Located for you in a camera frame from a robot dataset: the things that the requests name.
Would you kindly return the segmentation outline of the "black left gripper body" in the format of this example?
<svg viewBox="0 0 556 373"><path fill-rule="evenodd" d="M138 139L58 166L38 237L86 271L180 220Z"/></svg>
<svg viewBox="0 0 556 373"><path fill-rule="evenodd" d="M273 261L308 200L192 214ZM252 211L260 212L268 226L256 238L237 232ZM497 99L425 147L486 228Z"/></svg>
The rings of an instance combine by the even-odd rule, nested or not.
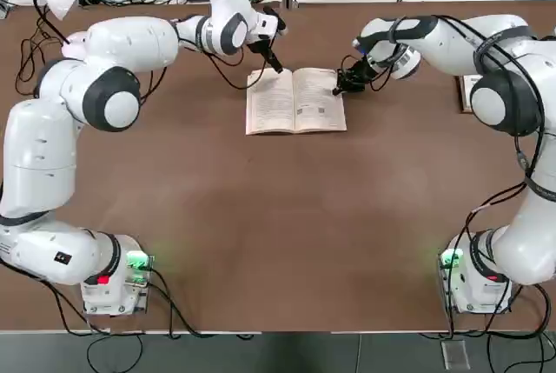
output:
<svg viewBox="0 0 556 373"><path fill-rule="evenodd" d="M252 53L260 54L265 60L272 60L275 54L272 50L274 39L262 39L248 44L248 48Z"/></svg>

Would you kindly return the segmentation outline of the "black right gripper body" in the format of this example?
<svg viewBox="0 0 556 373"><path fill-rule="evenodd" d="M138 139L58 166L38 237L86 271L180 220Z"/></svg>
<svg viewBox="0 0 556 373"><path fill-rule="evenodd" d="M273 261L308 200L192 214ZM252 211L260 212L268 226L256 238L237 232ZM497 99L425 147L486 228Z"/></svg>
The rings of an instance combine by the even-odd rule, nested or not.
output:
<svg viewBox="0 0 556 373"><path fill-rule="evenodd" d="M357 60L346 70L350 83L370 83L374 80L374 68L365 57Z"/></svg>

